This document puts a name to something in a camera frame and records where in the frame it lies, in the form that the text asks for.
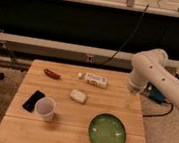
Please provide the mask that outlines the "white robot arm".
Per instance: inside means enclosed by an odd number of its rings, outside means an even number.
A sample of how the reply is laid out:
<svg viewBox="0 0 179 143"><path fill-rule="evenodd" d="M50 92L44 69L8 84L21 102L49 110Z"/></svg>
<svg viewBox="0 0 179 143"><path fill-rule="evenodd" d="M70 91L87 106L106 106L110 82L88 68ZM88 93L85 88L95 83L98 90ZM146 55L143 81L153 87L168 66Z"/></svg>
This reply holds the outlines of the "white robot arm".
<svg viewBox="0 0 179 143"><path fill-rule="evenodd" d="M143 92L148 83L152 83L179 110L179 79L164 68L168 60L167 52L162 49L134 54L127 88L136 94Z"/></svg>

